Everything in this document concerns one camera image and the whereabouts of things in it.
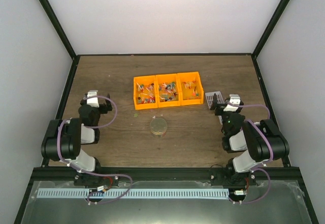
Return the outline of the white slotted plastic scoop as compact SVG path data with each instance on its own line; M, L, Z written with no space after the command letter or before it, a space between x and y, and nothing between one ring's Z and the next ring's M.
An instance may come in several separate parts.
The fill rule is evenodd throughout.
M213 104L213 96L216 95L216 100L219 104L223 104L224 100L220 91L206 92L205 97L207 101L208 108L211 108Z

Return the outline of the orange bin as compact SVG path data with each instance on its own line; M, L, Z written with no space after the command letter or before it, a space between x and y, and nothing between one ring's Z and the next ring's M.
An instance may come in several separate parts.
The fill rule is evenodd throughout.
M155 75L134 77L133 99L136 110L158 108L158 83Z
M181 86L178 76L174 74L159 74L157 82L157 99L159 108L181 106Z
M199 72L178 73L181 106L201 105L204 103L204 90Z

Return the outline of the gold round jar lid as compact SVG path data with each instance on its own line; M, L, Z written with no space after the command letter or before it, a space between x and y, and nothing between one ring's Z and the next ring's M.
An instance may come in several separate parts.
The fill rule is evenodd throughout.
M150 124L149 124L149 127L150 127L150 131L151 132L165 132L167 131L167 122L161 118L161 117L157 117L155 119L152 119Z

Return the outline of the clear glass jar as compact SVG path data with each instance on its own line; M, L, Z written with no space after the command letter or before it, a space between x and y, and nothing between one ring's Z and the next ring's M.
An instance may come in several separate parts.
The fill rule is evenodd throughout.
M161 137L166 135L166 131L162 132L162 133L160 133L160 132L151 132L151 134L152 134L152 136L154 136L156 138L161 138Z

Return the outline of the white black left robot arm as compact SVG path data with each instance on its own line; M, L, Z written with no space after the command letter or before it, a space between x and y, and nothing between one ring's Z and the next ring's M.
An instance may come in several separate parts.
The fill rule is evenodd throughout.
M109 94L102 97L105 100L102 104L99 98L96 90L90 90L80 102L79 117L66 121L51 120L41 145L43 158L74 166L80 173L87 171L86 180L92 185L99 185L104 179L104 173L99 160L88 155L81 146L99 142L101 115L116 110L116 104Z

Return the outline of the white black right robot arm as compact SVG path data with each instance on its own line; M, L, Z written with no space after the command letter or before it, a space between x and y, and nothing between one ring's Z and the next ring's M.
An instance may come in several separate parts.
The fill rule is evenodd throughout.
M228 183L240 183L249 172L267 163L287 157L289 143L271 119L269 109L262 104L246 105L238 94L225 100L221 92L205 93L209 109L222 124L222 148L228 153L241 153L228 161L225 178ZM267 118L254 122L241 114L243 108L263 107Z

